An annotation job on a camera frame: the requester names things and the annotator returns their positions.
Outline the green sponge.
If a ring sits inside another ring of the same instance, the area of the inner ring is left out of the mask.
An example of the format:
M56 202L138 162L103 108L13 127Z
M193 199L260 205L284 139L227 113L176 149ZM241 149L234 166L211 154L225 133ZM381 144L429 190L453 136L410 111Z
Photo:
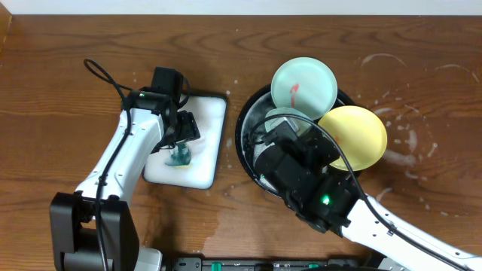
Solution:
M186 143L179 143L169 150L169 157L164 164L171 167L185 167L191 163L191 150Z

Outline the light green plate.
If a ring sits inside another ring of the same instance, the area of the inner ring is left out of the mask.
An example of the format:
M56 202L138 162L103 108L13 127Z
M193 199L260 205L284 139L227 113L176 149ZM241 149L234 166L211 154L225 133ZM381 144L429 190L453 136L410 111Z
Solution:
M312 120L319 119L333 107L337 99L337 80L330 68L320 60L298 57L283 63L270 85L277 108L294 108Z
M301 118L308 119L308 116L294 108L274 108L268 111L265 117L268 118L274 115L279 115L279 117L270 119L264 123L266 132L270 132L282 123L286 123L297 136L301 136L311 127L310 123L307 123L305 120L301 120Z

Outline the yellow plate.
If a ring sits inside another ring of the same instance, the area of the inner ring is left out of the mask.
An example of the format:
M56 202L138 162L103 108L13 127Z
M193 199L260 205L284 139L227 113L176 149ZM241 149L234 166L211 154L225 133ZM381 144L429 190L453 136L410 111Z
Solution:
M386 128L378 116L366 108L345 105L332 109L318 125L340 146L353 171L374 165L386 150Z

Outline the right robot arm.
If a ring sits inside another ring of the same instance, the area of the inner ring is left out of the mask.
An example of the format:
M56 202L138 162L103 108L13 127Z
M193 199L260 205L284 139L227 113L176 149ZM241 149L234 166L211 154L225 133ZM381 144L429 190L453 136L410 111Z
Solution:
M367 246L409 270L479 270L481 258L436 239L392 214L362 190L353 169L323 172L346 156L319 126L298 135L282 124L249 143L254 168L296 216L320 233Z

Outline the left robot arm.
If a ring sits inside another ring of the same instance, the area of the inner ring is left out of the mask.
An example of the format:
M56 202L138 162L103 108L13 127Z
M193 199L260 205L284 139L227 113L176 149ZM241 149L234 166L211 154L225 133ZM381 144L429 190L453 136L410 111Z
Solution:
M143 248L130 213L133 192L157 148L198 139L188 97L134 90L123 100L117 129L91 173L73 193L50 204L58 270L159 270L162 254Z

